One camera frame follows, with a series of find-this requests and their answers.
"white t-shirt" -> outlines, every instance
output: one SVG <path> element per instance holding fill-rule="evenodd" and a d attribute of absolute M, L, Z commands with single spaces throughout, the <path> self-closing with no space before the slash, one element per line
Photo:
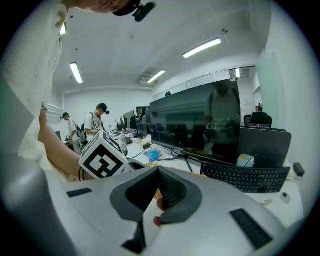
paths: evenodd
<path fill-rule="evenodd" d="M 96 116 L 95 112 L 89 113 L 84 121 L 84 129 L 97 131 L 101 127 L 101 119 Z M 86 140 L 90 142 L 94 138 L 95 134 L 86 134 Z"/>
<path fill-rule="evenodd" d="M 68 12 L 57 0 L 43 1 L 15 32 L 0 61 L 0 72 L 12 91 L 34 116 L 19 154 L 43 170 L 58 171 L 38 141 L 42 106 L 48 108 L 52 77 L 62 53 L 60 30 Z"/>
<path fill-rule="evenodd" d="M 222 129 L 230 122 L 229 119 L 232 116 L 239 115 L 239 103 L 237 96 L 231 88 L 228 89 L 227 93 L 222 97 L 218 94 L 217 90 L 213 93 L 213 100 L 210 108 L 209 96 L 205 103 L 204 115 L 211 117 L 211 123 L 215 124 L 215 130 L 217 132 L 217 138 L 214 140 L 215 143 L 228 144 L 232 143 L 236 138 L 229 138 L 228 135 L 222 132 Z"/>
<path fill-rule="evenodd" d="M 79 137 L 77 136 L 77 127 L 76 127 L 76 123 L 73 119 L 70 118 L 69 122 L 68 122 L 68 128 L 69 128 L 69 136 L 71 135 L 71 133 L 73 131 L 75 131 L 74 135 L 72 136 L 72 141 L 76 142 L 77 140 L 79 140 Z"/>

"ceiling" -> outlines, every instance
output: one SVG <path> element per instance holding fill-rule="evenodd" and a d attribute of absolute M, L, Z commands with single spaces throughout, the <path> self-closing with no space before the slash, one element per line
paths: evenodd
<path fill-rule="evenodd" d="M 250 30 L 247 0 L 155 2 L 156 8 L 140 23 L 131 15 L 71 9 L 53 86 L 63 92 L 97 87 L 152 89 L 154 85 L 141 84 L 141 78 L 155 75 L 172 55 L 222 37 L 223 28 Z M 77 62 L 83 84 L 74 79 L 72 62 Z"/>

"plastic bag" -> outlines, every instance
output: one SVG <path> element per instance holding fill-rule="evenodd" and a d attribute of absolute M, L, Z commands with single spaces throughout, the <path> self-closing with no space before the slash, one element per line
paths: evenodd
<path fill-rule="evenodd" d="M 163 156 L 160 150 L 152 150 L 143 154 L 149 158 L 150 163 L 157 161 L 159 158 Z"/>

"man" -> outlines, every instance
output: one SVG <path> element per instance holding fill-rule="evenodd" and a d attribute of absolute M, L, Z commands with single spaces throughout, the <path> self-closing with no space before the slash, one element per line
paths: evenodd
<path fill-rule="evenodd" d="M 101 116 L 107 112 L 107 105 L 100 103 L 96 106 L 95 111 L 89 113 L 84 121 L 84 131 L 86 132 L 86 140 L 90 142 L 94 136 L 102 129 Z"/>
<path fill-rule="evenodd" d="M 44 0 L 23 22 L 3 53 L 0 76 L 34 116 L 18 153 L 62 180 L 78 177 L 80 156 L 69 150 L 47 122 L 52 77 L 62 52 L 60 31 L 71 8 L 127 15 L 134 0 Z"/>
<path fill-rule="evenodd" d="M 77 135 L 77 127 L 76 123 L 73 119 L 70 118 L 67 112 L 63 113 L 62 115 L 65 121 L 68 121 L 68 128 L 69 128 L 69 140 L 72 140 L 73 151 L 76 152 L 79 156 L 81 156 L 81 145 L 80 140 Z"/>
<path fill-rule="evenodd" d="M 229 161 L 238 148 L 240 128 L 240 100 L 235 88 L 228 81 L 213 83 L 214 91 L 206 100 L 204 108 L 204 151 Z"/>

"hand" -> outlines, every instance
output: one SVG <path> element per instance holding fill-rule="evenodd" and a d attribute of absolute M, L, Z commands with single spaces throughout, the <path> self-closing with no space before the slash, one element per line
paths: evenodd
<path fill-rule="evenodd" d="M 165 211 L 165 209 L 164 209 L 164 199 L 163 198 L 159 199 L 156 202 L 156 205 L 159 207 L 160 210 Z M 154 217 L 153 223 L 156 226 L 160 227 L 160 225 L 161 225 L 161 217 Z"/>

